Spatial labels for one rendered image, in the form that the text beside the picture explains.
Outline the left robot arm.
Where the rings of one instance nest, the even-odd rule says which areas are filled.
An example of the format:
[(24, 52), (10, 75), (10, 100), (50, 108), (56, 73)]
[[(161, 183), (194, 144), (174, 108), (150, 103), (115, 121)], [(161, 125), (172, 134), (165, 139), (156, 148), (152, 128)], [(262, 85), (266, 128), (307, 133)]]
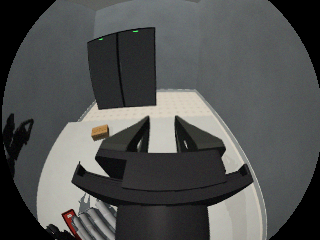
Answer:
[[(15, 160), (17, 161), (18, 155), (20, 153), (16, 148), (16, 146), (18, 146), (21, 140), (21, 136), (19, 135), (18, 128), (16, 129), (17, 132), (15, 131), (16, 133), (13, 134), (14, 129), (15, 129), (14, 113), (11, 113), (11, 115), (7, 119), (7, 124), (2, 132), (2, 136), (3, 136), (3, 143), (5, 145), (6, 151), (8, 152), (6, 159), (8, 158), (7, 163), (8, 163), (12, 178), (14, 178), (14, 174), (15, 174), (15, 168), (14, 168)], [(12, 138), (13, 138), (13, 141), (11, 140)], [(16, 144), (16, 146), (14, 143)], [(53, 224), (49, 224), (46, 227), (47, 229), (45, 230), (56, 240), (76, 240), (76, 238), (73, 237), (68, 231), (64, 230), (64, 232), (62, 231), (60, 232), (59, 228)], [(68, 232), (68, 234), (66, 234), (65, 232), (66, 233)]]

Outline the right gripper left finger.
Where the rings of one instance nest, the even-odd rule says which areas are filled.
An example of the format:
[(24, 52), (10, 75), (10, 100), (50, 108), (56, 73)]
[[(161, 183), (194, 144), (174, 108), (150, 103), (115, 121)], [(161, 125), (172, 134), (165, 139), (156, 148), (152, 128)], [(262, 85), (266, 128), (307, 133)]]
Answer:
[(99, 148), (148, 153), (149, 137), (150, 116), (146, 116), (136, 124), (104, 139)]

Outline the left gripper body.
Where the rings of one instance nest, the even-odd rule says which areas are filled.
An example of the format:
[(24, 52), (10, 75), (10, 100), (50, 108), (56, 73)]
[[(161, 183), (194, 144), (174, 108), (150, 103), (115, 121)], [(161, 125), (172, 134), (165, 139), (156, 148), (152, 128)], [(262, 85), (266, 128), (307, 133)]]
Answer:
[[(19, 142), (19, 144), (18, 144), (18, 146), (16, 146), (16, 144), (15, 144), (15, 146), (16, 146), (16, 148), (20, 151), (21, 150), (21, 148), (22, 148), (22, 146), (23, 146), (23, 144), (25, 143), (25, 145), (27, 145), (27, 137), (26, 137), (26, 135), (25, 135), (25, 133), (24, 133), (24, 131), (22, 130), (23, 128), (21, 127), (21, 124), (20, 124), (20, 126), (18, 127), (19, 129), (18, 129), (18, 132), (19, 132), (19, 134), (20, 134), (20, 136), (21, 136), (21, 140), (20, 140), (20, 142)], [(22, 128), (22, 129), (21, 129)], [(23, 132), (22, 132), (23, 131)], [(22, 133), (21, 133), (22, 132)], [(24, 138), (24, 139), (23, 139)], [(23, 141), (24, 140), (24, 141)], [(29, 141), (29, 140), (28, 140)]]

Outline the brown cardboard box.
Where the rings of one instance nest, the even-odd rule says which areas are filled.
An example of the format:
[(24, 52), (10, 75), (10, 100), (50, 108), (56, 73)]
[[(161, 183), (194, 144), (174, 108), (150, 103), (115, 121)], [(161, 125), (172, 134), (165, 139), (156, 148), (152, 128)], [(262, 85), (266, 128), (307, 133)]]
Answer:
[(99, 139), (103, 139), (103, 138), (107, 138), (109, 137), (109, 127), (108, 125), (102, 125), (102, 126), (98, 126), (95, 128), (92, 128), (92, 134), (91, 137), (92, 139), (95, 140), (99, 140)]

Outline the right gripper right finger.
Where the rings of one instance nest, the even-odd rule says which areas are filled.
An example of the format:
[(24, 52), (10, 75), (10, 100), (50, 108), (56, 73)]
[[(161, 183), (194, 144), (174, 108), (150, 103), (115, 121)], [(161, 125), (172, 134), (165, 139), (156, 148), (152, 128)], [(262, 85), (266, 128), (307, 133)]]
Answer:
[(178, 115), (175, 115), (174, 127), (177, 153), (218, 150), (222, 157), (226, 151), (222, 139), (189, 124)]

